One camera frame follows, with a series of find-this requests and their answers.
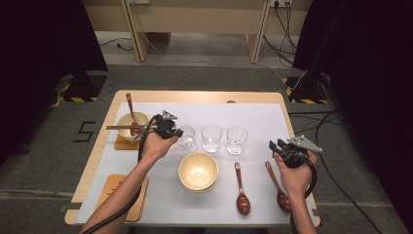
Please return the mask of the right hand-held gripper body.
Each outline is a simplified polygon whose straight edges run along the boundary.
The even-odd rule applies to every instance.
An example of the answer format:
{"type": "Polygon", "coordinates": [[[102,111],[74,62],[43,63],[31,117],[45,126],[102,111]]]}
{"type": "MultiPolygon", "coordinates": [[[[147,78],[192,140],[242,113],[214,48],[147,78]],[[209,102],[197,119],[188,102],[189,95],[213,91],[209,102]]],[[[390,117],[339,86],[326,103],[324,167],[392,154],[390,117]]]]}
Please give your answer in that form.
{"type": "Polygon", "coordinates": [[[282,149],[282,160],[291,169],[298,168],[308,160],[308,151],[321,153],[322,148],[305,136],[296,136],[287,140],[287,148],[282,149]]]}

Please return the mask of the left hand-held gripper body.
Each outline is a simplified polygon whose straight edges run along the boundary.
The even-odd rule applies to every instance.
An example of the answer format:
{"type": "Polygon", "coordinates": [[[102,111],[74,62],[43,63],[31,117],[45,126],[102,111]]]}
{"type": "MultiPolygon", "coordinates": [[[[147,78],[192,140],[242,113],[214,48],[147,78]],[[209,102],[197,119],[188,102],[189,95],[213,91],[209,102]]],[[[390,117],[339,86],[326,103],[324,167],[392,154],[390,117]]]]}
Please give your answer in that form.
{"type": "Polygon", "coordinates": [[[162,138],[173,137],[176,132],[175,120],[177,117],[164,110],[156,116],[156,133],[162,138]]]}

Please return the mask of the clear drinking glass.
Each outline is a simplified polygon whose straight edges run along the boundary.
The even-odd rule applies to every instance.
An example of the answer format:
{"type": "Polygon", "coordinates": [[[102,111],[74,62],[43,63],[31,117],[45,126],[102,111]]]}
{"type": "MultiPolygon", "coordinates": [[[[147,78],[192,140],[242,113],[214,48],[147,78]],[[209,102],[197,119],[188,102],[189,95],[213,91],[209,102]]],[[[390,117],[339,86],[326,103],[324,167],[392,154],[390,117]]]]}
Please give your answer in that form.
{"type": "Polygon", "coordinates": [[[203,126],[202,131],[203,149],[208,153],[214,153],[219,150],[222,130],[215,124],[203,126]]]}
{"type": "Polygon", "coordinates": [[[244,151],[244,144],[248,138],[247,130],[240,126],[233,126],[227,131],[226,149],[232,155],[239,155],[244,151]]]}
{"type": "Polygon", "coordinates": [[[180,128],[182,136],[178,140],[179,149],[183,153],[190,153],[196,149],[196,134],[193,128],[182,126],[180,128]]]}

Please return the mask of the brown wooden spoon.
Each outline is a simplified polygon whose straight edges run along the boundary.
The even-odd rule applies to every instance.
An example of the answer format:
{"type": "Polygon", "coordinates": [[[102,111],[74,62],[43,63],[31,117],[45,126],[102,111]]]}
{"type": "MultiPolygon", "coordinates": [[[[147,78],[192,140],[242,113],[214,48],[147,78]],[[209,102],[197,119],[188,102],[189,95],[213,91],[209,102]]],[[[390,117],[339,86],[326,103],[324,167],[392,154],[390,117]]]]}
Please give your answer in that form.
{"type": "Polygon", "coordinates": [[[239,162],[235,163],[235,171],[237,176],[237,182],[239,185],[239,196],[237,198],[237,209],[241,215],[249,215],[250,213],[250,202],[247,196],[244,194],[243,181],[241,175],[241,165],[239,162]]]}
{"type": "Polygon", "coordinates": [[[276,189],[277,189],[277,203],[278,203],[280,209],[285,213],[290,213],[291,212],[291,207],[289,205],[288,197],[281,190],[281,187],[280,187],[280,185],[277,181],[277,178],[274,174],[274,171],[272,169],[271,163],[269,161],[266,161],[265,162],[265,167],[266,167],[266,170],[267,170],[273,184],[276,186],[276,189]]]}
{"type": "Polygon", "coordinates": [[[130,110],[130,115],[131,115],[131,124],[134,126],[134,129],[131,129],[131,135],[137,137],[140,134],[140,129],[137,127],[137,121],[135,119],[134,116],[134,111],[133,111],[133,106],[132,106],[132,99],[131,99],[131,94],[130,93],[126,93],[126,99],[127,99],[127,103],[129,106],[129,110],[130,110]]]}

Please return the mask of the cream ceramic bowl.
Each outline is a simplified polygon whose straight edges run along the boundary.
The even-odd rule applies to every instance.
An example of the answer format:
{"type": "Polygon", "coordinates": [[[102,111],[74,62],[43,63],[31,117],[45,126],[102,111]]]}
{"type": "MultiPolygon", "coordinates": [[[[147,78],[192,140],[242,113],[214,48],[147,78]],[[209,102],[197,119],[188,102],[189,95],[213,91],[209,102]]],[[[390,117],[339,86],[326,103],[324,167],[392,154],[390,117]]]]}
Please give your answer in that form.
{"type": "Polygon", "coordinates": [[[211,188],[213,187],[213,185],[212,186],[210,186],[210,187],[207,187],[207,188],[205,188],[205,189],[192,189],[192,188],[186,188],[188,191],[191,191],[191,192],[194,192],[194,193],[202,193],[202,192],[207,192],[207,191],[209,191],[211,188]]]}
{"type": "Polygon", "coordinates": [[[205,189],[215,184],[218,177],[218,165],[209,154],[194,152],[181,160],[178,176],[185,188],[205,189]]]}
{"type": "MultiPolygon", "coordinates": [[[[149,123],[148,116],[143,112],[134,112],[134,118],[139,125],[146,126],[149,123]]],[[[118,126],[131,126],[133,119],[130,114],[124,115],[117,123],[118,126]]],[[[120,129],[118,134],[126,141],[140,141],[142,129],[120,129]]]]}

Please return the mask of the carved wooden coaster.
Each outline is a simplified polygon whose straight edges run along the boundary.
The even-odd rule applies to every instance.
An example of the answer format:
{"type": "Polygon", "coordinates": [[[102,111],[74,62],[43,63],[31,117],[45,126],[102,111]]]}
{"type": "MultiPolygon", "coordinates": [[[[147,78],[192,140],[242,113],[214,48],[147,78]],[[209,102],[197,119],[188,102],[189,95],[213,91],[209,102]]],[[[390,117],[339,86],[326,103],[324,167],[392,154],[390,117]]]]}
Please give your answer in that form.
{"type": "MultiPolygon", "coordinates": [[[[112,194],[112,192],[121,184],[121,182],[125,179],[126,175],[109,175],[107,180],[104,183],[102,192],[100,194],[100,197],[98,199],[96,209],[100,207],[100,205],[112,194]]],[[[149,183],[149,178],[147,177],[144,179],[141,190],[140,190],[140,195],[146,196],[146,191],[147,191],[147,186],[149,183]]]]}
{"type": "Polygon", "coordinates": [[[133,204],[133,206],[130,208],[128,215],[127,215],[127,221],[141,220],[143,216],[144,202],[145,202],[145,196],[140,195],[137,198],[136,202],[133,204]]]}
{"type": "Polygon", "coordinates": [[[128,141],[124,139],[121,135],[117,135],[114,148],[116,150],[138,150],[140,146],[140,141],[128,141]]]}

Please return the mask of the person's right hand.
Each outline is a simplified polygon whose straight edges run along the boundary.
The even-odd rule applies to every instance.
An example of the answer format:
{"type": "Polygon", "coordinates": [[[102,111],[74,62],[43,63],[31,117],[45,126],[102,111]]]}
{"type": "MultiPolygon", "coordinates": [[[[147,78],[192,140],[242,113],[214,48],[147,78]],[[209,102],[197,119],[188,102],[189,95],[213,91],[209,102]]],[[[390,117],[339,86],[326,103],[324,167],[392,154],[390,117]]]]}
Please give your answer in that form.
{"type": "Polygon", "coordinates": [[[312,171],[307,165],[301,165],[295,169],[289,168],[278,153],[273,154],[281,173],[282,185],[290,199],[304,199],[307,188],[312,181],[312,171]]]}

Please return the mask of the person's left hand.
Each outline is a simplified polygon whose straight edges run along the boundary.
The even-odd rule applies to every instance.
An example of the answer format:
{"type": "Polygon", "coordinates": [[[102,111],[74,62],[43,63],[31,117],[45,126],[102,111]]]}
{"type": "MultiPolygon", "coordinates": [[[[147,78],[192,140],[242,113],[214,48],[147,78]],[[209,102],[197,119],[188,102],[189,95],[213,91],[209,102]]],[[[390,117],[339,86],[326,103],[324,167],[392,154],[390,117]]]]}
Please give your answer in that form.
{"type": "Polygon", "coordinates": [[[177,136],[162,138],[155,132],[149,133],[144,143],[142,158],[153,162],[158,161],[168,153],[177,140],[177,136]]]}

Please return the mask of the white paper sheet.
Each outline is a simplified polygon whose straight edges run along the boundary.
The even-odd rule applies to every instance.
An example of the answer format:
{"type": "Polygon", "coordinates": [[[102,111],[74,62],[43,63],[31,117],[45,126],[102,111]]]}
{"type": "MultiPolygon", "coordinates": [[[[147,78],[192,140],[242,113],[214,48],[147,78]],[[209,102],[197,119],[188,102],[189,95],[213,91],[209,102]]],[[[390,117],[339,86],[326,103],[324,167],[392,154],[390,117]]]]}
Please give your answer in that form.
{"type": "Polygon", "coordinates": [[[164,110],[175,115],[178,127],[190,126],[196,131],[198,150],[203,149],[201,129],[208,124],[219,126],[222,131],[241,126],[248,133],[242,154],[234,156],[224,146],[213,154],[218,178],[209,191],[202,193],[188,191],[181,184],[178,166],[183,154],[174,145],[148,173],[143,216],[137,225],[270,227],[289,223],[289,215],[277,204],[277,191],[265,167],[266,161],[273,160],[269,141],[290,138],[278,103],[138,102],[135,106],[148,116],[164,110]],[[236,162],[241,165],[249,215],[241,215],[237,209],[240,190],[236,162]]]}

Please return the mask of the black stand base striped tape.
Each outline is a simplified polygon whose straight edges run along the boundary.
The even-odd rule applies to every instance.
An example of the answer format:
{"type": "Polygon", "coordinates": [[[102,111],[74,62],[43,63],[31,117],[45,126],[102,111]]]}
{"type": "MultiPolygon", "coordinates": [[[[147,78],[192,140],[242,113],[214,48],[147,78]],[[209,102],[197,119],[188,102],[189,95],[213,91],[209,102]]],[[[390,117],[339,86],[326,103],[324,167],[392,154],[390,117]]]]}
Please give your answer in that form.
{"type": "Polygon", "coordinates": [[[80,77],[70,77],[59,93],[60,101],[95,102],[106,81],[107,74],[100,71],[87,71],[80,77]]]}
{"type": "Polygon", "coordinates": [[[318,80],[298,77],[282,78],[289,101],[305,104],[328,104],[328,98],[318,80]]]}

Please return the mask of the black curtain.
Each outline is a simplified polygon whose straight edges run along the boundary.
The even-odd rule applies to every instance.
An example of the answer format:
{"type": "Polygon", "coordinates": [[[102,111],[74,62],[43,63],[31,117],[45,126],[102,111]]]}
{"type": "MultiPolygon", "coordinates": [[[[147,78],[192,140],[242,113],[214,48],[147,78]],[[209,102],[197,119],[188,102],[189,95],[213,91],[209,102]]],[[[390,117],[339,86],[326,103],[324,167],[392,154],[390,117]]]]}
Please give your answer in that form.
{"type": "Polygon", "coordinates": [[[63,76],[106,68],[82,0],[0,0],[0,166],[28,142],[63,76]]]}
{"type": "Polygon", "coordinates": [[[294,65],[330,83],[413,234],[413,0],[312,0],[294,65]]]}

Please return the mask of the light wooden desk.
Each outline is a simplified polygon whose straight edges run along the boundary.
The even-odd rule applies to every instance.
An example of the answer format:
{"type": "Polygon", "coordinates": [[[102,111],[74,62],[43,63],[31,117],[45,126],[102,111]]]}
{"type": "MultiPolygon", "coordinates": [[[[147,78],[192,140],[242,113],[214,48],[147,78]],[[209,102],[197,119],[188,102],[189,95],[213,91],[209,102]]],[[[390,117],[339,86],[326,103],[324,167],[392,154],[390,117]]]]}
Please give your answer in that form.
{"type": "Polygon", "coordinates": [[[279,19],[298,36],[313,0],[292,0],[287,8],[272,8],[269,0],[82,0],[96,31],[128,32],[135,59],[144,62],[151,33],[242,35],[252,63],[258,62],[262,37],[283,35],[279,19]]]}

